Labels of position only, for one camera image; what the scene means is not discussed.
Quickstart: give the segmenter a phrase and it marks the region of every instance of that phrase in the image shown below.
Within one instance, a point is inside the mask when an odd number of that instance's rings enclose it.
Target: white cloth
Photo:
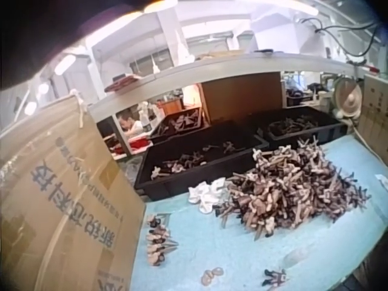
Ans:
[[[208,185],[206,182],[199,183],[195,188],[189,187],[189,202],[199,203],[199,211],[208,214],[213,211],[213,205],[218,204],[223,194],[227,193],[225,178],[220,178]]]

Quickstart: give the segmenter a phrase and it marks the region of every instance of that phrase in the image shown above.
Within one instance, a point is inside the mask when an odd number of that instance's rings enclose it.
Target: blue table mat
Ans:
[[[372,198],[367,209],[347,212],[336,223],[317,217],[295,230],[277,229],[270,238],[253,241],[239,219],[230,216],[226,229],[214,213],[204,215],[187,202],[188,193],[147,203],[145,215],[171,213],[169,229],[179,242],[159,267],[147,262],[146,234],[141,230],[131,291],[261,291],[264,269],[285,268],[288,281],[277,290],[328,290],[358,267],[388,226],[388,192],[375,174],[388,169],[354,137],[324,146],[326,156],[345,173],[355,172],[358,184]],[[225,274],[201,285],[206,269],[222,267]]]

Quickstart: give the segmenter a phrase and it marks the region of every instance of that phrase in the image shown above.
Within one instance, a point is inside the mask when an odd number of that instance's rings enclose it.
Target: man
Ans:
[[[130,112],[128,112],[127,110],[117,114],[117,119],[121,127],[126,130],[124,131],[126,137],[130,138],[142,133],[143,126],[141,125],[141,122],[138,120],[134,120],[131,117]]]

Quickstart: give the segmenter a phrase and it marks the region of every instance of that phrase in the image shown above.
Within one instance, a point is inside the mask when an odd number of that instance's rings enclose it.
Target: ceiling light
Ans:
[[[277,5],[285,8],[290,8],[294,9],[297,11],[301,11],[304,13],[307,13],[312,16],[317,16],[319,11],[318,9],[307,5],[305,3],[296,1],[296,0],[240,0],[240,1],[247,1],[247,2],[254,2],[257,4],[272,4],[272,5]]]
[[[49,91],[49,85],[47,85],[47,83],[42,83],[39,85],[38,87],[38,91],[40,94],[47,94],[47,92]]]
[[[153,13],[153,12],[158,12],[162,11],[168,8],[172,8],[178,4],[178,0],[161,0],[161,1],[156,1],[150,5],[148,5],[144,9],[144,13]]]
[[[141,16],[143,13],[137,11],[137,12],[132,12],[129,14],[126,14],[111,23],[105,25],[104,27],[101,27],[99,30],[96,30],[93,32],[91,35],[88,35],[85,38],[86,44],[88,47],[93,47],[100,41],[102,41],[104,38],[107,38],[110,36],[112,33],[116,32],[117,30],[123,28],[130,22],[134,21],[136,18]]]
[[[72,64],[75,62],[75,56],[73,55],[67,55],[65,56],[62,61],[59,62],[58,65],[56,65],[54,72],[61,76]]]
[[[25,106],[24,113],[26,115],[32,115],[34,114],[36,108],[37,108],[37,103],[36,102],[28,102],[27,105]]]

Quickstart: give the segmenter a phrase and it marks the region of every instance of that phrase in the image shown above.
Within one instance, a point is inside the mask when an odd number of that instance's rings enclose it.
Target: cardboard box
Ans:
[[[129,288],[145,205],[81,112],[69,96],[0,136],[1,273],[16,290]]]
[[[388,81],[366,75],[358,131],[388,164]]]

